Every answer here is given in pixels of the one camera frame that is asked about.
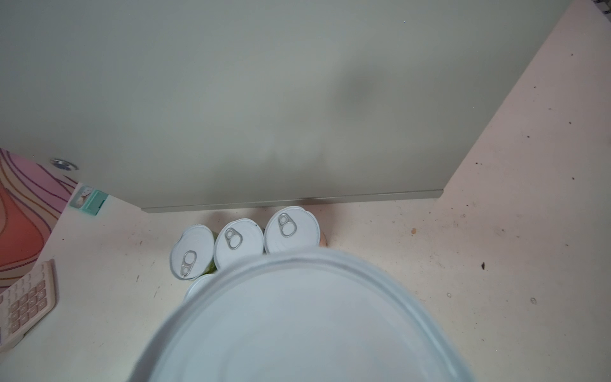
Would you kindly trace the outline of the orange pink can pull tab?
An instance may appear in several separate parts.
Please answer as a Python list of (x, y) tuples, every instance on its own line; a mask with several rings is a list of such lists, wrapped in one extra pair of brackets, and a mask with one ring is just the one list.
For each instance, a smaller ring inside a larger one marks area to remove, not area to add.
[(299, 206), (276, 212), (264, 229), (267, 254), (309, 247), (327, 247), (326, 236), (313, 213)]

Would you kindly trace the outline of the teal can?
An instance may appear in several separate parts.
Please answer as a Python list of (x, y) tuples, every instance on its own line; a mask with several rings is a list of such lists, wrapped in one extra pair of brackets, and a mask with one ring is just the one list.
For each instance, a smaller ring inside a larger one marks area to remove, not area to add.
[(329, 248), (245, 259), (163, 323), (133, 381), (471, 381), (401, 283)]

